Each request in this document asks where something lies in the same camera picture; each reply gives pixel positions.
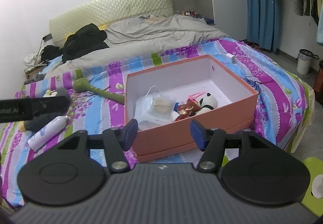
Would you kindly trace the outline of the black white panda plush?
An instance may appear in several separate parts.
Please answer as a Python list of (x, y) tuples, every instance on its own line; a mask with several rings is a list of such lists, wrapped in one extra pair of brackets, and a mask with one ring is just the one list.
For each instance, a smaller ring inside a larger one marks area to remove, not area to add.
[(214, 95), (208, 92), (198, 101), (198, 107), (199, 110), (195, 112), (195, 115), (204, 114), (217, 109), (218, 101)]

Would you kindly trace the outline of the red shiny pouch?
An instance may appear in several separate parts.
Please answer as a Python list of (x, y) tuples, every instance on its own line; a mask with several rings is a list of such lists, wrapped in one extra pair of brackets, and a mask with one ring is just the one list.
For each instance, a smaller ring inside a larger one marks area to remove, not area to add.
[(195, 112), (199, 110), (198, 103), (195, 101), (191, 101), (188, 99), (184, 104), (179, 105), (177, 107), (176, 112), (178, 113), (175, 121), (183, 120), (188, 117), (192, 117), (195, 115)]

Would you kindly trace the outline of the light blue face mask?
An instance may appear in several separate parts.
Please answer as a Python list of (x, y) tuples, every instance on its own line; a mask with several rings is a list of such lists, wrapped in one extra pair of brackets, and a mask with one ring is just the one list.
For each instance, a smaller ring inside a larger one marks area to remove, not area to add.
[(152, 114), (152, 108), (154, 98), (159, 95), (160, 90), (156, 85), (154, 85), (149, 88), (148, 92), (143, 97), (137, 99), (134, 119), (136, 119), (138, 123), (149, 121), (151, 123), (157, 124), (157, 118)]

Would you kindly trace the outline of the pink feathered bird toy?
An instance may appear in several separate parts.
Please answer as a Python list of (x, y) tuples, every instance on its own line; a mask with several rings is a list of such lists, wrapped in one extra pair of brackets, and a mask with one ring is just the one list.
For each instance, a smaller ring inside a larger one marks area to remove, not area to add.
[(200, 96), (206, 94), (206, 92), (198, 92), (195, 94), (191, 94), (188, 96), (188, 99), (190, 99), (191, 101), (195, 102), (197, 98), (199, 98)]

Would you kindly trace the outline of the grey white penguin plush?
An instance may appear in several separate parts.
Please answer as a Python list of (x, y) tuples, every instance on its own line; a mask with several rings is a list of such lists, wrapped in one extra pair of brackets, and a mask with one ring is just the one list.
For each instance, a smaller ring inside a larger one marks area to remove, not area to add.
[(21, 132), (37, 133), (57, 116), (67, 113), (71, 103), (71, 97), (65, 88), (58, 88), (54, 91), (47, 90), (42, 98), (31, 100), (33, 118), (21, 121), (19, 130)]

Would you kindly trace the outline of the white cylindrical bottle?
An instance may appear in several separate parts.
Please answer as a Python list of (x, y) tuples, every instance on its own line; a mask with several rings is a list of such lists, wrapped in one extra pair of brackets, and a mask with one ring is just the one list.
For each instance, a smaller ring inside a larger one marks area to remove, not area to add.
[(68, 116), (57, 116), (47, 125), (41, 128), (33, 137), (27, 141), (29, 147), (37, 152), (42, 148), (50, 139), (60, 133), (67, 125), (69, 120)]

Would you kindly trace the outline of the white crumpled cloth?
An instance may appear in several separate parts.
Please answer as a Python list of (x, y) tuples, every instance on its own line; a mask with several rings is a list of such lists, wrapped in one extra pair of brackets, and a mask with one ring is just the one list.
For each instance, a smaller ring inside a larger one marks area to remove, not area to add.
[(34, 68), (39, 68), (48, 65), (47, 60), (41, 60), (41, 53), (31, 53), (24, 58), (25, 62), (25, 73), (28, 73)]

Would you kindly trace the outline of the white packet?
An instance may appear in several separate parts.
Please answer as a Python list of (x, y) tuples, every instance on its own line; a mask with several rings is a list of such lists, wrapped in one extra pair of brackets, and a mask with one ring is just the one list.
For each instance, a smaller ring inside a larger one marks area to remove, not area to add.
[(152, 97), (149, 113), (162, 119), (169, 119), (174, 111), (176, 99), (169, 96), (155, 94)]

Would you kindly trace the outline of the small black garment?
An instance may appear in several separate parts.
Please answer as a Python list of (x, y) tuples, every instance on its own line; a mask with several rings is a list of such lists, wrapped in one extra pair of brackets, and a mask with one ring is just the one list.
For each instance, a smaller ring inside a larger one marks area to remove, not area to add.
[(47, 45), (44, 47), (41, 53), (41, 62), (47, 62), (53, 60), (54, 58), (61, 56), (63, 50), (54, 45)]

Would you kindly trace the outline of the black clothing pile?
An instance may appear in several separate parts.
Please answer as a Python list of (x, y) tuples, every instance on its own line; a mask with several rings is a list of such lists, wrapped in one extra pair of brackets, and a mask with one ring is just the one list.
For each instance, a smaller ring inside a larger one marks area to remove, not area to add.
[(93, 51), (109, 48), (105, 43), (107, 33), (93, 23), (70, 35), (62, 48), (62, 62), (75, 60)]

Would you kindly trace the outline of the grey duvet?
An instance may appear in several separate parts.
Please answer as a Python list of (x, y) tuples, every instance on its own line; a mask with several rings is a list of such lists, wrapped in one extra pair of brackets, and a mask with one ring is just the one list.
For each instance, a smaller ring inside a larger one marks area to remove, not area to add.
[(203, 20), (178, 14), (162, 19), (125, 19), (110, 24), (105, 32), (108, 48), (96, 50), (66, 63), (57, 63), (47, 71), (45, 78), (49, 79), (70, 70), (104, 66), (119, 60), (229, 37)]

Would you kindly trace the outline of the white waste bin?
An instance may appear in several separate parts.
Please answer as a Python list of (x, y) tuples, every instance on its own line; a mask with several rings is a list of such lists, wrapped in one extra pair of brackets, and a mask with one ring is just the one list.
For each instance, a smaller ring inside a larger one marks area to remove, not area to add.
[(300, 49), (297, 55), (297, 72), (301, 75), (307, 75), (313, 59), (318, 60), (318, 55), (307, 49)]

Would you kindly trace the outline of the blue curtain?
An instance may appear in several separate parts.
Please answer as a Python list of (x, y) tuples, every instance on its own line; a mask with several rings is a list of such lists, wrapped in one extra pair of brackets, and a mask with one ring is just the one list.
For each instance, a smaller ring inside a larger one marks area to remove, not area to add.
[(279, 0), (247, 0), (247, 41), (275, 52), (279, 29)]

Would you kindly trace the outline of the cream quilted headboard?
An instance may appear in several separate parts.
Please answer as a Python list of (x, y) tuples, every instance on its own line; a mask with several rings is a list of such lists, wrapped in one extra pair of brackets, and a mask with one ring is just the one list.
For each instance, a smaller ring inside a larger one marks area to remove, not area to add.
[(95, 0), (49, 21), (54, 44), (63, 47), (66, 36), (87, 24), (111, 24), (136, 16), (169, 17), (174, 13), (172, 0)]

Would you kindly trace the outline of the wall power socket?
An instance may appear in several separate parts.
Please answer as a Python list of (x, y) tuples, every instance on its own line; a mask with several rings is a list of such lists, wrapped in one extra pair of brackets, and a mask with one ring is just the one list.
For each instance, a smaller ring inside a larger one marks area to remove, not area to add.
[(47, 34), (46, 36), (44, 36), (44, 37), (42, 38), (42, 40), (43, 40), (44, 42), (47, 42), (47, 41), (52, 40), (52, 34), (51, 34), (51, 33)]

